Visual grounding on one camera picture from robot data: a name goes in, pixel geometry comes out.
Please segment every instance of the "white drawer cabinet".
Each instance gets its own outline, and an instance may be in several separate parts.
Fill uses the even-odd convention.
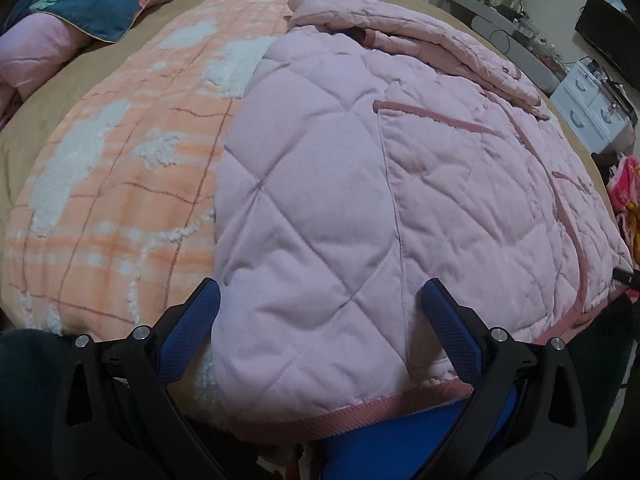
[[[551,102],[591,153],[623,152],[632,143],[631,120],[583,64],[575,64]]]

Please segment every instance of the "drawer handle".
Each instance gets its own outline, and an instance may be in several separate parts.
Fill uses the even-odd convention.
[[[575,115],[573,110],[571,110],[571,120],[572,120],[573,124],[578,126],[578,128],[584,128],[584,124],[582,123],[582,121],[578,117],[576,117],[576,115]]]
[[[608,112],[608,111],[606,112],[606,111],[604,111],[604,108],[601,108],[600,109],[600,115],[602,116],[602,118],[604,119],[604,121],[607,124],[612,124],[613,123],[613,121],[611,120],[611,112]]]

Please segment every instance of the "pink quilted jacket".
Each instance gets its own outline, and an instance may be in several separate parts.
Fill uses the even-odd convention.
[[[233,431],[268,443],[470,393],[416,304],[432,277],[489,327],[545,341],[584,328],[618,292],[612,269],[631,269],[510,62],[390,4],[289,6],[216,191],[216,382]]]

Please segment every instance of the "orange plaid blanket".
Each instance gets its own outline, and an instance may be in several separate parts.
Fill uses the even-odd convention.
[[[8,225],[2,307],[17,326],[123,337],[211,274],[216,163],[287,1],[207,0],[69,112]]]

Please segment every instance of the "blue gripper pad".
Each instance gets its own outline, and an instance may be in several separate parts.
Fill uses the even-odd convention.
[[[477,388],[482,380],[482,349],[456,311],[457,304],[439,280],[422,288],[422,311],[431,323],[461,381]]]
[[[220,310],[220,288],[210,280],[160,347],[158,378],[167,386],[182,378]]]

